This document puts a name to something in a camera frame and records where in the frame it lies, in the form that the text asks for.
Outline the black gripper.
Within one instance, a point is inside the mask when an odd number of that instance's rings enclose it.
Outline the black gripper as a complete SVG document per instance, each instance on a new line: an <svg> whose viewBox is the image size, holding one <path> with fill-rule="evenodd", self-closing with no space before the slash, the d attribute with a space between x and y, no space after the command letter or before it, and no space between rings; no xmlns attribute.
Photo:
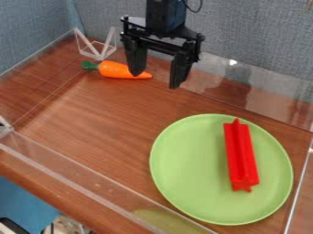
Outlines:
<svg viewBox="0 0 313 234"><path fill-rule="evenodd" d="M171 61L169 88L185 81L192 61L199 60L205 37L185 26L187 12L197 13L203 4L191 9L187 0L147 0L143 17L123 16L123 42L128 70L137 76L147 67L147 51L175 56Z"/></svg>

